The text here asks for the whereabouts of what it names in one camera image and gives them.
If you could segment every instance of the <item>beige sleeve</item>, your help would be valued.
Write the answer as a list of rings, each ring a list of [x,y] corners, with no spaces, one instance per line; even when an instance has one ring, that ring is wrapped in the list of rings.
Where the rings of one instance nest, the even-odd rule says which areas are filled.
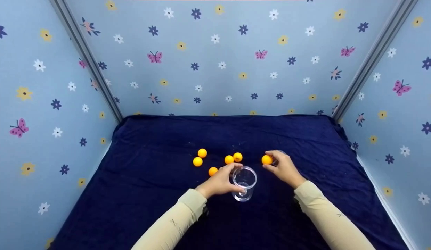
[[[198,191],[189,189],[141,236],[131,250],[172,250],[188,228],[202,215],[206,204]]]
[[[374,250],[364,234],[312,182],[304,182],[294,193],[332,250]]]

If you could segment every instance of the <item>person's left hand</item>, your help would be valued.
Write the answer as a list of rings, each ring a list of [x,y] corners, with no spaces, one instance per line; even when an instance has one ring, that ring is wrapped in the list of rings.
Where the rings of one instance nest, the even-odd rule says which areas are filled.
[[[208,199],[214,194],[224,194],[228,192],[242,192],[243,188],[229,182],[229,174],[233,169],[240,168],[241,163],[229,163],[221,167],[213,176],[195,188],[204,198]]]

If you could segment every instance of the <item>hand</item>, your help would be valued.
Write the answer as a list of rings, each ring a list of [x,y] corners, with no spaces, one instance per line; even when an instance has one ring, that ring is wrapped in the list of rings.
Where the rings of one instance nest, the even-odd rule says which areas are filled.
[[[276,158],[279,161],[279,164],[277,167],[264,164],[263,167],[276,175],[279,179],[286,182],[292,188],[296,189],[307,181],[302,177],[302,175],[300,175],[289,155],[286,155],[279,150],[266,151],[265,154]]]
[[[213,176],[195,188],[204,198],[208,199],[214,194],[224,194],[228,192],[242,192],[243,188],[229,182],[229,174],[233,169],[242,167],[240,163],[229,163],[221,167]]]

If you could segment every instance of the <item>pink butterfly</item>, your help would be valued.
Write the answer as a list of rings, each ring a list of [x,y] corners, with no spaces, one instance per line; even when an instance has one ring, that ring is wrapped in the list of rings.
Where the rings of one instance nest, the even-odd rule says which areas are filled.
[[[411,87],[408,85],[410,84],[404,85],[404,79],[402,80],[402,82],[397,80],[395,82],[395,87],[393,87],[393,91],[396,91],[396,93],[400,97],[403,93],[409,92],[411,90]]]
[[[349,57],[351,55],[351,53],[353,53],[353,51],[355,50],[355,47],[350,47],[350,49],[348,48],[348,46],[346,46],[345,48],[341,49],[341,57],[346,56]]]
[[[161,58],[163,57],[163,53],[162,52],[155,52],[152,53],[152,51],[150,51],[150,53],[152,54],[147,54],[147,57],[149,58],[149,60],[151,61],[151,63],[161,63]]]
[[[19,123],[18,123],[18,120],[16,120],[16,126],[17,127],[10,126],[12,127],[12,129],[10,130],[10,134],[17,135],[18,137],[22,137],[22,134],[29,130],[29,128],[25,126],[25,120],[22,118],[19,119]]]
[[[259,51],[257,52],[255,52],[255,58],[256,59],[265,59],[265,56],[268,54],[268,50],[263,50],[262,52],[260,51],[260,49],[259,49]]]

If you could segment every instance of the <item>wall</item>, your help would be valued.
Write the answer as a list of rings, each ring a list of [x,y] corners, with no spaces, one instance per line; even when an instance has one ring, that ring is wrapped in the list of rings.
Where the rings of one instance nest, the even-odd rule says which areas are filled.
[[[418,249],[431,247],[431,0],[419,0],[342,123]]]
[[[68,1],[123,115],[331,115],[397,2]]]
[[[114,127],[50,2],[0,1],[0,249],[48,247]]]

